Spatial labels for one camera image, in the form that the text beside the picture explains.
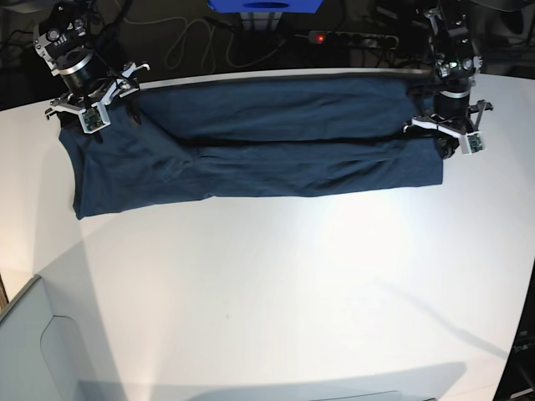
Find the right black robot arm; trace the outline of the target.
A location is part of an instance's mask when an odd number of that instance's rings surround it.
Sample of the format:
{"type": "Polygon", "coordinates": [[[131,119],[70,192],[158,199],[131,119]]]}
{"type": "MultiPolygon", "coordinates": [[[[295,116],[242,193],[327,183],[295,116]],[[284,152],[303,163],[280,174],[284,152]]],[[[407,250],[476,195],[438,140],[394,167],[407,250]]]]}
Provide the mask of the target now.
{"type": "Polygon", "coordinates": [[[33,30],[33,46],[53,76],[59,76],[67,92],[50,101],[45,116],[72,114],[82,130],[92,135],[111,124],[108,107],[140,89],[135,77],[150,70],[147,63],[121,64],[121,46],[115,41],[125,16],[123,7],[117,18],[93,33],[101,21],[95,1],[61,1],[48,18],[33,30]]]}

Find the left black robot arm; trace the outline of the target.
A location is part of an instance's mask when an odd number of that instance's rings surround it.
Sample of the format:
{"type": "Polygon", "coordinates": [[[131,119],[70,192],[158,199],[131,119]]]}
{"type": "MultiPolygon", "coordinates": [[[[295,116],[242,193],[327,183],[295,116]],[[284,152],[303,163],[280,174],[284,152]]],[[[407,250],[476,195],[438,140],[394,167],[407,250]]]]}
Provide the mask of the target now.
{"type": "Polygon", "coordinates": [[[482,152],[486,146],[480,129],[482,116],[493,110],[481,99],[471,103],[471,90],[482,67],[472,42],[465,1],[423,1],[423,16],[430,24],[431,70],[423,85],[409,90],[420,111],[404,127],[430,136],[442,159],[457,150],[463,155],[482,152]]]}

